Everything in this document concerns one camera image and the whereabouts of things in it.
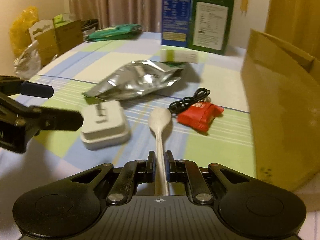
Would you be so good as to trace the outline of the green wet wipes pack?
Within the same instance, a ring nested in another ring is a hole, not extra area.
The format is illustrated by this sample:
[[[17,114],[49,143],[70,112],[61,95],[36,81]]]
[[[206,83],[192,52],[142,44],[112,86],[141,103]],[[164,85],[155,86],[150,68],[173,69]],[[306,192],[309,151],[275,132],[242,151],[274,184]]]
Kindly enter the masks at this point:
[[[137,37],[143,32],[143,26],[140,24],[120,24],[114,27],[108,27],[97,30],[89,34],[85,41],[113,41],[113,40],[127,40]]]

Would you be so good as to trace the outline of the large brown cardboard box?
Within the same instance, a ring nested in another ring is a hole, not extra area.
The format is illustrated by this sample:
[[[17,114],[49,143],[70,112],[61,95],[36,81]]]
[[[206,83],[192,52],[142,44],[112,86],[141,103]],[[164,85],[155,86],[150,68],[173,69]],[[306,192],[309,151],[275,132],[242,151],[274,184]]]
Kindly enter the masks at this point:
[[[241,77],[257,178],[296,191],[319,172],[319,61],[252,30]]]

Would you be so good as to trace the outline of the yellow plastic bag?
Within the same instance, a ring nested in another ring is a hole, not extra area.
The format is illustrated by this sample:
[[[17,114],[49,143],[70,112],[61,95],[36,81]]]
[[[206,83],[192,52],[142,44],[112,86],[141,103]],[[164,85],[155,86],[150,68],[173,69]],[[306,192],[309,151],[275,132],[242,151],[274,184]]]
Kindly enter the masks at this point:
[[[29,34],[31,28],[39,22],[39,10],[35,6],[29,6],[14,20],[9,30],[10,44],[16,58],[32,43]]]

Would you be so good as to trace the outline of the wooden door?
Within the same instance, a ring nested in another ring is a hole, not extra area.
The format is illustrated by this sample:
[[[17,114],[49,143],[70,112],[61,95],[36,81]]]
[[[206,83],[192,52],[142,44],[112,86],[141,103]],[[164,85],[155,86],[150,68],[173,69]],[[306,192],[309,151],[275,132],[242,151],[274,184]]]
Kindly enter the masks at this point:
[[[265,33],[319,59],[319,0],[270,0]]]

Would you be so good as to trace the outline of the checkered tablecloth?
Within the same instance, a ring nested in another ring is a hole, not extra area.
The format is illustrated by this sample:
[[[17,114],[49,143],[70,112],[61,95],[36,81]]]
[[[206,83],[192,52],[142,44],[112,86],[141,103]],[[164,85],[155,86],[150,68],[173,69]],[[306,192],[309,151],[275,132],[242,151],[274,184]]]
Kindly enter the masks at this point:
[[[52,98],[18,95],[26,106],[80,110],[86,106],[82,93],[116,68],[134,60],[159,59],[160,38],[144,33],[134,41],[84,43],[43,68],[33,81],[50,85]],[[164,131],[165,148],[176,159],[188,159],[199,166],[221,163],[252,176],[253,137],[249,113],[240,81],[244,50],[233,56],[201,53],[186,76],[172,87],[122,102],[131,128],[128,142],[97,151],[83,145],[80,132],[43,131],[29,142],[24,154],[1,150],[1,239],[20,239],[13,214],[15,200],[36,187],[71,176],[102,163],[125,166],[146,159],[155,149],[148,116],[157,107],[190,96],[199,87],[210,89],[215,104],[225,108],[208,135],[173,121]],[[226,228],[211,207],[194,205],[177,187],[168,197],[155,197],[151,185],[142,184],[136,196],[122,206],[110,205],[80,239],[238,239]]]

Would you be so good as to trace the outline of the white plastic spoon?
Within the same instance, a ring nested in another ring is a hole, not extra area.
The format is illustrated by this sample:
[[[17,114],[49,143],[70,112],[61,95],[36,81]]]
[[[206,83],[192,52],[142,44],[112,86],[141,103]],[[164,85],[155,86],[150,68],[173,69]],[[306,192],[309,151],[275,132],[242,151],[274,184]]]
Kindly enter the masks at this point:
[[[169,185],[164,160],[162,133],[171,122],[171,113],[166,108],[157,107],[152,110],[148,117],[149,129],[155,134],[156,139],[156,175],[155,195],[168,196]]]

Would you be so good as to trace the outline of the crumpled silver plastic bag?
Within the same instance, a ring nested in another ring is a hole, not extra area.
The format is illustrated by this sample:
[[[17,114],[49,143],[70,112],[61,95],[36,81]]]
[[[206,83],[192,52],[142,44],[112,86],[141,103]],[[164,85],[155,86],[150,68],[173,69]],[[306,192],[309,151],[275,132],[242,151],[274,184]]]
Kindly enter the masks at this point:
[[[39,43],[35,40],[14,61],[14,73],[22,80],[30,80],[42,68],[38,51]]]

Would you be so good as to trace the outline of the white green box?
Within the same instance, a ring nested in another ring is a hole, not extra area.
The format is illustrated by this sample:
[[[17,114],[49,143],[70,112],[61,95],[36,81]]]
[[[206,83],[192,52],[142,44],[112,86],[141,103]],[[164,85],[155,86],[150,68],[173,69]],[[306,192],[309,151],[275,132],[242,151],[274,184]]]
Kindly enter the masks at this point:
[[[161,62],[185,62],[185,63],[198,63],[198,52],[189,50],[172,50],[165,49],[160,52]]]

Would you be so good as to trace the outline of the blue milk carton box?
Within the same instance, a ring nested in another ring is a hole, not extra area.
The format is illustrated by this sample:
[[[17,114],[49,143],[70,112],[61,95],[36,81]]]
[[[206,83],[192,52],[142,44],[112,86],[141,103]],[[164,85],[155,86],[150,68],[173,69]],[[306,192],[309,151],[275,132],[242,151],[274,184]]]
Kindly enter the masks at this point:
[[[162,0],[161,44],[186,47],[191,0]]]

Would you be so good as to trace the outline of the white power adapter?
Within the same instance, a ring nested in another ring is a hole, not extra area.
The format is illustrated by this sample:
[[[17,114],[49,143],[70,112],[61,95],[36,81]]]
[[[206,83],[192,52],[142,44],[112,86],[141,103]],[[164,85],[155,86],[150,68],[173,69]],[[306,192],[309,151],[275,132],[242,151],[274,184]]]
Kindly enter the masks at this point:
[[[123,144],[131,136],[130,126],[119,101],[104,101],[84,107],[80,138],[88,150]]]

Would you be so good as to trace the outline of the green milk carton box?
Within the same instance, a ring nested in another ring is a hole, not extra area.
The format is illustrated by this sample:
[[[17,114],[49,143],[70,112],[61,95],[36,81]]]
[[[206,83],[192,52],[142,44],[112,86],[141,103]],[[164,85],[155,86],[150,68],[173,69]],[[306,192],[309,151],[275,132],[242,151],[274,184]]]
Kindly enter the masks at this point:
[[[192,0],[188,48],[224,55],[234,0]]]

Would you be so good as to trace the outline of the red snack packet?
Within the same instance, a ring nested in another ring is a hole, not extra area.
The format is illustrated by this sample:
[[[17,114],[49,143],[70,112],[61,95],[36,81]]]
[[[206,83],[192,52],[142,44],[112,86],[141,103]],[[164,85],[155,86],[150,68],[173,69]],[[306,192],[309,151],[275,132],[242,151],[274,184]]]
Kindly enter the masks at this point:
[[[194,103],[187,110],[178,114],[177,122],[199,132],[206,133],[209,130],[210,123],[220,116],[223,111],[223,107],[211,102],[201,101]]]

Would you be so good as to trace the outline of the silver green foil bag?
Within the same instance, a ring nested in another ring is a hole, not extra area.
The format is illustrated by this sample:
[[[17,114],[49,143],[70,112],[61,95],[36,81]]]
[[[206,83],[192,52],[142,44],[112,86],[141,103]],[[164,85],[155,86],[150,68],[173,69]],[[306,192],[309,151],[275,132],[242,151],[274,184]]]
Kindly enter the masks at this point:
[[[184,62],[129,62],[83,93],[87,99],[123,101],[171,87],[183,77]]]

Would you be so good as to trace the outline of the brown cardboard boxes stack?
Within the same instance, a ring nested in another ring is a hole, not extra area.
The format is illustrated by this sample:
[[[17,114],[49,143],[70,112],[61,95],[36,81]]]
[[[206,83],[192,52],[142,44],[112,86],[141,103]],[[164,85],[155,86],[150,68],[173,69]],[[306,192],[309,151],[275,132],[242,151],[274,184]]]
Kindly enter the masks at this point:
[[[37,51],[41,64],[46,66],[55,56],[61,56],[74,47],[82,44],[85,37],[99,27],[99,20],[66,21],[65,14],[52,20],[41,20],[29,28],[32,41],[37,41]]]

